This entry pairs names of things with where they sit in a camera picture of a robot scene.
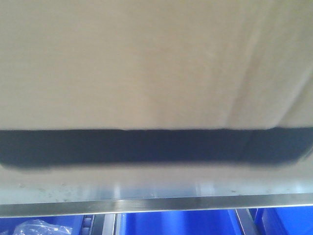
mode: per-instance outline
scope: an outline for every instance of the metal edge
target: metal edge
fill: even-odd
[[[116,223],[115,223],[114,235],[120,235],[121,234],[122,214],[117,214],[115,221],[116,221]]]
[[[32,217],[179,210],[192,211],[311,205],[313,205],[313,193],[155,199],[108,199],[90,202],[0,205],[0,217]]]
[[[247,211],[248,209],[236,209],[236,217],[243,235],[260,235],[254,221]]]
[[[104,224],[102,235],[115,235],[116,214],[106,214],[104,216]]]
[[[96,214],[93,216],[92,228],[90,235],[101,235],[104,225],[104,214]]]

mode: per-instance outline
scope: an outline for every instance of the blue plastic container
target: blue plastic container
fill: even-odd
[[[263,209],[255,224],[262,235],[313,235],[313,207]]]
[[[28,220],[40,219],[49,224],[56,224],[61,226],[72,227],[71,235],[79,235],[82,222],[83,215],[71,215],[71,216],[49,216],[49,217],[25,217],[25,218],[0,218],[0,233],[4,231],[9,231],[9,235],[14,232],[14,229],[19,224],[22,224]]]
[[[119,235],[241,235],[233,210],[127,213]]]

